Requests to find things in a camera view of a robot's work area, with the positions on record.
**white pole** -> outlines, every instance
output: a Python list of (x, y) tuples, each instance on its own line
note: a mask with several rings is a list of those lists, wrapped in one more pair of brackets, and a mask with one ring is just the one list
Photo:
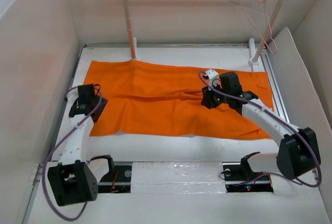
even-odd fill
[(133, 29), (132, 29), (131, 21), (130, 21), (128, 0), (122, 0), (122, 4), (123, 4), (123, 8), (125, 10), (124, 15), (126, 17), (126, 25), (127, 25), (127, 32), (128, 32), (128, 38), (129, 38), (131, 59), (136, 59), (135, 41), (134, 41)]
[[(271, 25), (271, 28), (273, 27), (274, 25), (274, 22), (276, 20), (276, 17), (278, 16), (278, 13), (281, 9), (281, 6), (283, 4), (284, 0), (278, 0), (278, 2), (276, 3), (275, 7), (274, 7), (274, 10), (273, 10), (273, 13), (272, 13), (272, 16), (271, 16), (271, 19), (270, 19), (270, 25)], [(254, 57), (252, 57), (250, 60), (249, 60), (249, 65), (257, 65), (259, 62), (258, 62), (258, 58), (264, 48), (264, 45), (265, 45), (265, 41), (266, 39), (271, 35), (271, 32), (270, 32), (270, 29), (269, 27), (266, 28), (265, 30), (265, 33), (263, 35), (263, 40), (260, 42), (259, 44), (259, 47), (257, 49), (257, 52), (255, 54)]]

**robotic arm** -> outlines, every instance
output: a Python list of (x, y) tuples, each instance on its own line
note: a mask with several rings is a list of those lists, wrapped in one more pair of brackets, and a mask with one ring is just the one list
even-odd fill
[(288, 127), (282, 124), (284, 121), (265, 106), (257, 95), (251, 91), (243, 92), (235, 72), (219, 75), (216, 71), (210, 69), (204, 73), (203, 78), (209, 80), (209, 86), (202, 89), (203, 100), (201, 104), (203, 106), (211, 109), (218, 107), (220, 104), (228, 104), (231, 109), (236, 110), (241, 116), (250, 119), (261, 127), (279, 146), (278, 154), (267, 155), (256, 152), (244, 157), (241, 160), (241, 165), (236, 169), (240, 171), (228, 170), (230, 177), (232, 177), (232, 173), (235, 173), (239, 180), (246, 181), (254, 179), (257, 176), (255, 172), (258, 171), (280, 171), (287, 179), (293, 180), (314, 169), (316, 167), (314, 158), (298, 138), (298, 135), (289, 127), (305, 139), (319, 164), (321, 164), (315, 132), (310, 128), (301, 129), (290, 123), (287, 124)]
[[(93, 84), (78, 86), (73, 94), (78, 94), (78, 98), (69, 113), (71, 128), (78, 126), (99, 101)], [(48, 169), (47, 177), (59, 206), (94, 201), (101, 178), (105, 174), (114, 176), (110, 155), (87, 158), (90, 132), (106, 104), (107, 100), (102, 98), (98, 109), (69, 136), (58, 165)]]

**screw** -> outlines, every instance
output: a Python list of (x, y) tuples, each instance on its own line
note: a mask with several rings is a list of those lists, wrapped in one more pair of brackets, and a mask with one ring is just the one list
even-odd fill
[(125, 171), (124, 176), (125, 177), (131, 177), (131, 171), (130, 170)]
[(230, 169), (225, 169), (224, 170), (224, 174), (225, 174), (225, 176), (227, 176), (227, 177), (229, 177), (230, 176)]

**wrinkled fabric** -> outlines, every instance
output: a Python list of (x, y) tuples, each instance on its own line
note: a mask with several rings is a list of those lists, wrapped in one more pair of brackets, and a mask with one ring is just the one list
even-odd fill
[[(201, 105), (204, 84), (198, 72), (207, 68), (150, 64), (141, 61), (96, 62), (85, 84), (101, 85), (108, 103), (91, 135), (118, 131), (166, 136), (199, 135), (229, 139), (269, 136), (227, 104), (216, 109)], [(215, 69), (222, 74), (228, 72)], [(267, 73), (236, 71), (243, 91), (252, 91), (273, 108)]]

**white table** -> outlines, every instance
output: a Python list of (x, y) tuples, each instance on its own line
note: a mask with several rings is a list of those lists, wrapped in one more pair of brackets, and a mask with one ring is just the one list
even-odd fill
[[(137, 57), (141, 61), (164, 65), (251, 71), (247, 63), (247, 46), (179, 46), (138, 48)], [(119, 62), (129, 58), (128, 48), (88, 46), (82, 51), (73, 85), (83, 83), (92, 60)], [(255, 71), (265, 71), (267, 67), (265, 61)], [(276, 86), (272, 80), (270, 83), (274, 89), (274, 103), (280, 107)], [(70, 106), (69, 102), (58, 141), (69, 131)], [(56, 164), (63, 148), (64, 144), (54, 153), (54, 162), (48, 166)], [(222, 169), (220, 162), (239, 161), (255, 151), (277, 152), (278, 147), (270, 139), (235, 141), (125, 133), (91, 137), (88, 157), (109, 153), (115, 161), (169, 163), (149, 163), (149, 166), (135, 163), (132, 193), (99, 194), (76, 223), (330, 223), (318, 189), (296, 186), (278, 177), (272, 177), (274, 193), (225, 193), (224, 182), (217, 177)], [(197, 168), (185, 171), (186, 179), (175, 173), (176, 166), (185, 166), (183, 162), (195, 162), (191, 166)], [(301, 179), (314, 183), (311, 172)], [(189, 189), (188, 180), (193, 185)], [(54, 200), (48, 182), (47, 185)], [(79, 204), (59, 209), (73, 217), (80, 208)], [(28, 223), (65, 223), (47, 205), (41, 184)]]

